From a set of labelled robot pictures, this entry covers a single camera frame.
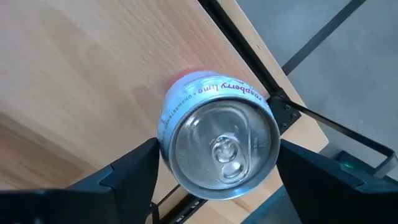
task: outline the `aluminum can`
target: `aluminum can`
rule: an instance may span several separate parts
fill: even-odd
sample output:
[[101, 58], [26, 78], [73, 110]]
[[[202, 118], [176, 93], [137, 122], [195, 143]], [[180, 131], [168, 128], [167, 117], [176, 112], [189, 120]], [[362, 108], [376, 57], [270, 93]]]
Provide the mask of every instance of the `aluminum can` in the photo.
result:
[[247, 83], [212, 71], [188, 72], [174, 82], [157, 132], [176, 180], [207, 200], [250, 192], [279, 153], [279, 129], [266, 99]]

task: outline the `gray floor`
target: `gray floor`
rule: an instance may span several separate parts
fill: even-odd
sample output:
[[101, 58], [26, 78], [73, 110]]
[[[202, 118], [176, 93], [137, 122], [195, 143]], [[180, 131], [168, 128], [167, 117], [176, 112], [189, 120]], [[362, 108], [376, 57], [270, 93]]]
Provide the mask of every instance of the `gray floor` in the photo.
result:
[[[280, 66], [348, 0], [238, 0]], [[398, 1], [367, 0], [316, 48], [289, 80], [306, 105], [398, 149]], [[322, 126], [327, 155], [348, 151], [372, 166], [382, 156]], [[391, 177], [398, 179], [398, 169]]]

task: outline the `can lid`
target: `can lid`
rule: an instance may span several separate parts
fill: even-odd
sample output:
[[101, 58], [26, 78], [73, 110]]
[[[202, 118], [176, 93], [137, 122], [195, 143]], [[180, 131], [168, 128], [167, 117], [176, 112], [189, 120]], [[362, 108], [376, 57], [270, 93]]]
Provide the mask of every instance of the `can lid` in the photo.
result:
[[260, 110], [240, 101], [220, 100], [199, 107], [184, 120], [172, 157], [193, 186], [223, 190], [257, 174], [270, 148], [270, 127]]

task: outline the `wooden table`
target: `wooden table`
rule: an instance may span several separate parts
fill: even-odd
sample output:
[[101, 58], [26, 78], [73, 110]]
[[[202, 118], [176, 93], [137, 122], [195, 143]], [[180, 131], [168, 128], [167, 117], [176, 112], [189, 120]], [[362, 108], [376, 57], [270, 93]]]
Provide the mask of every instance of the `wooden table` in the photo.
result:
[[[250, 22], [218, 0], [289, 97], [303, 104]], [[204, 67], [269, 94], [197, 0], [0, 2], [0, 187], [65, 187], [155, 136], [167, 85]], [[302, 116], [282, 136], [313, 151], [327, 138]], [[177, 182], [160, 162], [153, 201]], [[208, 202], [189, 223], [239, 223], [276, 189]], [[160, 206], [164, 216], [186, 191]]]

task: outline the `can rim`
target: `can rim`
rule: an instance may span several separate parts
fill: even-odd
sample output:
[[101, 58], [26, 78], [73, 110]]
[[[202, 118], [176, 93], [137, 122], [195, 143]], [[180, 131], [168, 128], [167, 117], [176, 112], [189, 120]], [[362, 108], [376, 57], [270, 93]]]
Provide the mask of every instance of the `can rim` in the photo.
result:
[[[249, 180], [246, 180], [230, 189], [220, 189], [220, 190], [206, 189], [204, 187], [197, 186], [188, 177], [186, 177], [183, 174], [177, 163], [176, 158], [172, 156], [172, 154], [175, 153], [175, 150], [171, 149], [175, 147], [175, 142], [177, 140], [177, 133], [181, 129], [181, 124], [184, 123], [187, 120], [187, 118], [192, 115], [194, 111], [196, 111], [197, 109], [199, 109], [199, 107], [206, 105], [208, 103], [215, 101], [223, 101], [223, 100], [239, 100], [243, 103], [248, 104], [249, 106], [252, 106], [253, 108], [260, 108], [261, 114], [263, 115], [266, 122], [269, 124], [269, 131], [271, 132], [271, 148], [267, 156], [267, 160], [261, 166], [261, 169], [259, 169], [259, 171], [256, 172]], [[171, 141], [168, 145], [169, 151], [167, 156], [169, 158], [169, 169], [171, 169], [176, 180], [186, 191], [197, 197], [207, 200], [228, 200], [242, 196], [254, 190], [263, 180], [266, 179], [267, 176], [269, 176], [269, 174], [271, 173], [276, 164], [276, 160], [279, 155], [279, 147], [280, 147], [279, 129], [273, 115], [270, 114], [266, 108], [264, 108], [261, 104], [249, 100], [247, 98], [242, 98], [236, 95], [224, 94], [212, 97], [207, 100], [203, 100], [202, 102], [198, 103], [195, 107], [190, 108], [190, 110], [180, 119], [180, 121], [177, 123], [177, 125], [173, 130], [173, 135], [171, 136]]]

